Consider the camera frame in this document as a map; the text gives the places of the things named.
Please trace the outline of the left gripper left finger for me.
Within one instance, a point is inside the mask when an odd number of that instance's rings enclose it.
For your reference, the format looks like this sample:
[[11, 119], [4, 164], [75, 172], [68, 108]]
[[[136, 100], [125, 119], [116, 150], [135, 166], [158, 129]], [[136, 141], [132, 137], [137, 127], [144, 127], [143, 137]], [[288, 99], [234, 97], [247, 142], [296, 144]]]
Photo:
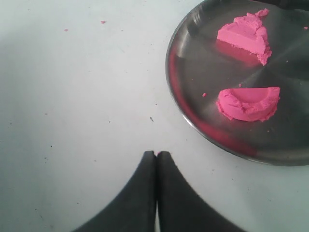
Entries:
[[156, 156], [144, 152], [134, 174], [119, 194], [77, 232], [154, 232]]

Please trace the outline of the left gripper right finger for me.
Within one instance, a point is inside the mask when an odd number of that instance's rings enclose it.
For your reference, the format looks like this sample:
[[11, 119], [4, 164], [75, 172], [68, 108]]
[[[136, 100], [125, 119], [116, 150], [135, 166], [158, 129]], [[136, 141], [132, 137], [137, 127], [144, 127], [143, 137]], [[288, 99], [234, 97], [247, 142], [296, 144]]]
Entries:
[[156, 183], [160, 231], [243, 231], [209, 206], [193, 190], [167, 151], [157, 155]]

